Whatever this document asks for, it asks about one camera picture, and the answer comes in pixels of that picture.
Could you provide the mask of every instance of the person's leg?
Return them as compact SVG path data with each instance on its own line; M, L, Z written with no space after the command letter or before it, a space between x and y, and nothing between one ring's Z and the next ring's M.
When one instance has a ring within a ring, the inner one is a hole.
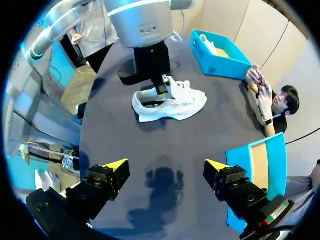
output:
M92 67L93 71L95 71L96 74L99 72L99 69L103 61L105 60L112 45L113 44L106 46L101 50L95 52L94 54L86 57L86 60L88 61L88 63L90 64L90 66Z

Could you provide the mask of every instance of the person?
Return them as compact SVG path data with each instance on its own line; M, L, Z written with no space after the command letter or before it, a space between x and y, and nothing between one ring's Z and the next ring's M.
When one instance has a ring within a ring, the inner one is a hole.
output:
M72 29L71 43L79 45L83 57L92 69L98 73L110 48L118 36L114 25L108 17L103 0L95 0L77 6L81 25L79 32Z
M308 210L320 187L320 160L309 176L288 176L285 197L294 201L294 206L282 225L297 225Z
M284 133L287 130L286 115L294 115L299 110L298 91L293 86L286 85L276 94L267 81L265 87L260 86L259 75L255 67L259 69L257 65L250 68L244 79L257 96L264 122L264 133L266 137Z

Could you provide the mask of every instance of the blue box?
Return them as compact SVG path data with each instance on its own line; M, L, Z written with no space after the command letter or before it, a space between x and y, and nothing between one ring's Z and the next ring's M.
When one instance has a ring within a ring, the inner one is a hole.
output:
M274 136L262 139L249 145L231 149L226 152L226 162L229 166L239 165L246 170L246 177L254 182L253 156L251 148L265 143L268 157L268 195L271 201L276 196L284 196L287 186L288 161L285 136L283 132ZM227 224L239 234L244 232L247 223L240 220L234 212L228 208Z
M214 42L217 49L222 49L229 57L213 55L200 35L205 35ZM243 80L247 71L252 67L244 53L226 36L193 30L190 46L200 64L203 74Z

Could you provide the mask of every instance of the man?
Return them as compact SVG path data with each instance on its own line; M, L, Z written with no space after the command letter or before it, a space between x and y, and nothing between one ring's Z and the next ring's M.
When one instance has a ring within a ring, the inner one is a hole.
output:
M110 48L118 40L103 0L95 0L77 7L81 25L79 33L72 29L71 43L79 45L83 57L98 73Z
M299 109L298 91L287 85L276 94L268 82L265 87L260 86L259 74L254 67L249 69L244 79L257 95L266 137L284 133L287 130L286 115L294 115Z

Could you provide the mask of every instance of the smartphone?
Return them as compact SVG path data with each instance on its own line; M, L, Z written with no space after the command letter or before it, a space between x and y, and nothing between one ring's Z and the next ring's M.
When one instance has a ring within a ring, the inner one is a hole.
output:
M257 73L258 73L258 76L259 76L259 86L261 87L265 87L266 86L266 79L264 78L264 76L262 75L260 69L257 67L257 66L253 66L252 67Z

